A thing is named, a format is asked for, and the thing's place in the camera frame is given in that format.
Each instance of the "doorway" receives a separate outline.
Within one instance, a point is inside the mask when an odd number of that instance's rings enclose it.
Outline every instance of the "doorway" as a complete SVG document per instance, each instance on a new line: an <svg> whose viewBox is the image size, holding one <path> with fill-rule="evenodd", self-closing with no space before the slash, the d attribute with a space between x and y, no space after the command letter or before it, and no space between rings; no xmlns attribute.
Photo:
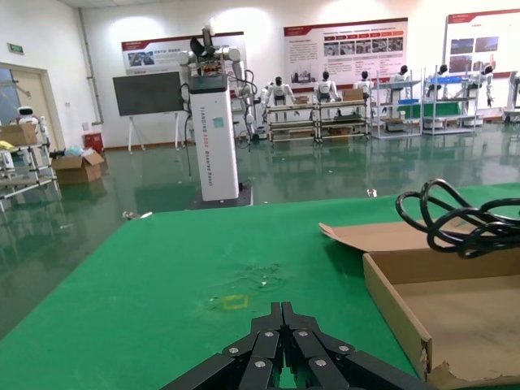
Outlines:
<svg viewBox="0 0 520 390"><path fill-rule="evenodd" d="M50 138L50 150L64 147L57 114L53 115L49 100L53 99L46 71L0 64L0 121L9 124L20 117L17 108L30 106L37 117L45 116Z"/></svg>

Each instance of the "ceiling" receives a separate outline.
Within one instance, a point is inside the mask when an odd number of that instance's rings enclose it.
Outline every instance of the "ceiling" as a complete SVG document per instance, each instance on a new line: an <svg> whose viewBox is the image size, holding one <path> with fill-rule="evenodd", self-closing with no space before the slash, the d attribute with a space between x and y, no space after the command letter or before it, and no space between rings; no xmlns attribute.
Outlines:
<svg viewBox="0 0 520 390"><path fill-rule="evenodd" d="M152 4L154 2L173 2L175 0L59 0L74 8L124 7L136 4Z"/></svg>

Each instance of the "display board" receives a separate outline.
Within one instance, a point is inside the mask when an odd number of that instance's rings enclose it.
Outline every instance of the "display board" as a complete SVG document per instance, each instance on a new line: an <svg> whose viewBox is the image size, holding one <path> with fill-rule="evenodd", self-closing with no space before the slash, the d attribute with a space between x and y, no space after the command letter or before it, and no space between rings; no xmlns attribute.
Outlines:
<svg viewBox="0 0 520 390"><path fill-rule="evenodd" d="M202 35L195 36L202 41ZM177 55L180 51L190 51L189 37L170 37L146 41L123 42L123 62L127 75L145 73L177 72L180 69ZM215 34L213 44L216 47L236 47L244 64L245 43L243 32L224 32ZM231 63L226 63L226 72L232 73Z"/></svg>
<svg viewBox="0 0 520 390"><path fill-rule="evenodd" d="M449 15L446 20L444 63L461 75L491 64L495 77L520 67L520 9Z"/></svg>
<svg viewBox="0 0 520 390"><path fill-rule="evenodd" d="M179 72L114 77L120 116L182 111Z"/></svg>
<svg viewBox="0 0 520 390"><path fill-rule="evenodd" d="M286 27L285 78L295 92L309 91L327 70L339 87L368 71L386 78L406 63L408 18Z"/></svg>

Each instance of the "white wall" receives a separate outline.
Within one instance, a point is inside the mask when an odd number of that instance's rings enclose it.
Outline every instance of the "white wall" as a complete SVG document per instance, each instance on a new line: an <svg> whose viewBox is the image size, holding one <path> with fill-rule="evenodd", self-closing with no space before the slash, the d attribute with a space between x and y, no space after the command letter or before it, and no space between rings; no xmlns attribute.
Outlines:
<svg viewBox="0 0 520 390"><path fill-rule="evenodd" d="M112 85L112 77L125 74L122 41L198 34L214 17L217 33L245 32L248 67L261 86L284 74L283 27L408 17L407 63L419 74L422 67L432 72L440 64L448 14L515 7L518 0L178 0L89 9L85 23L106 117L104 138L108 146L127 142L128 123L118 115ZM506 85L506 80L495 83L495 106L505 104ZM170 119L151 115L136 121L145 142L173 140Z"/></svg>
<svg viewBox="0 0 520 390"><path fill-rule="evenodd" d="M82 145L81 124L96 120L76 14L56 0L0 0L0 63L48 71L58 112L54 125L65 145ZM7 42L22 45L25 55L10 53Z"/></svg>

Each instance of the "red box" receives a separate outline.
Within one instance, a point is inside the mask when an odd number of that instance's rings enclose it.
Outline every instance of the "red box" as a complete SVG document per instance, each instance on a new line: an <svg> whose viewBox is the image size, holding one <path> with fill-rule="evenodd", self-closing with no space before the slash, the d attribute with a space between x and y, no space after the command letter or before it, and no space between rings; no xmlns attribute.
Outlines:
<svg viewBox="0 0 520 390"><path fill-rule="evenodd" d="M105 146L103 145L103 137L100 132L84 134L83 144L85 148L92 148L98 153L102 153L105 150Z"/></svg>

